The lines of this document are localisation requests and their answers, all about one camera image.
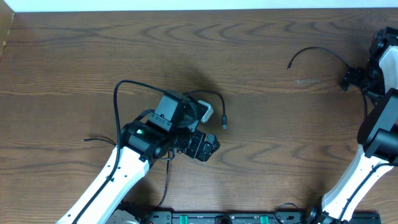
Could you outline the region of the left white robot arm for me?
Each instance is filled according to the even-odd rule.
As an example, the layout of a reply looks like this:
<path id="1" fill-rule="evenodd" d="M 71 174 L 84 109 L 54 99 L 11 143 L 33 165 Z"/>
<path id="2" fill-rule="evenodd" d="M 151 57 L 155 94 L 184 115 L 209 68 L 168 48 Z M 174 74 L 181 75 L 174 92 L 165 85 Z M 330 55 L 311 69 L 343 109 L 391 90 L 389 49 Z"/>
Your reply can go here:
<path id="1" fill-rule="evenodd" d="M 220 143 L 197 126 L 212 114 L 209 103 L 166 91 L 156 109 L 143 111 L 122 128 L 106 165 L 59 223 L 105 223 L 154 162 L 168 153 L 206 162 Z"/>

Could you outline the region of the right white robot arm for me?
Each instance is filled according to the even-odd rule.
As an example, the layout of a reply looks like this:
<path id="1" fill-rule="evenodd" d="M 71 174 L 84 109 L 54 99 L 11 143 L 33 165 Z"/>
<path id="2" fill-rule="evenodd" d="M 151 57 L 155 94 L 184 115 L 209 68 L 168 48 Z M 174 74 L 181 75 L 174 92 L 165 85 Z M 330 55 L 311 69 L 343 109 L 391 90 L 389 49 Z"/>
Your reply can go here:
<path id="1" fill-rule="evenodd" d="M 358 150 L 338 183 L 321 200 L 314 223 L 348 223 L 371 187 L 397 166 L 397 29 L 377 31 L 367 67 L 350 71 L 343 88 L 357 86 L 374 103 L 358 131 Z"/>

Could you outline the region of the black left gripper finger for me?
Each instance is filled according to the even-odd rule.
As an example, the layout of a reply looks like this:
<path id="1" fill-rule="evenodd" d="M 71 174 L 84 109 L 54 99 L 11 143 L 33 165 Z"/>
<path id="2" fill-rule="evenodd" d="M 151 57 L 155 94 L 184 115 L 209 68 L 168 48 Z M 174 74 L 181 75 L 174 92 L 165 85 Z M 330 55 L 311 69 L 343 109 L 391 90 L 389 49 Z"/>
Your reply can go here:
<path id="1" fill-rule="evenodd" d="M 214 154 L 219 148 L 219 145 L 205 144 L 205 146 L 199 150 L 198 160 L 201 162 L 208 161 L 211 155 Z"/>
<path id="2" fill-rule="evenodd" d="M 206 137 L 205 147 L 206 148 L 219 148 L 220 142 L 218 141 L 217 137 L 214 134 L 209 133 Z"/>

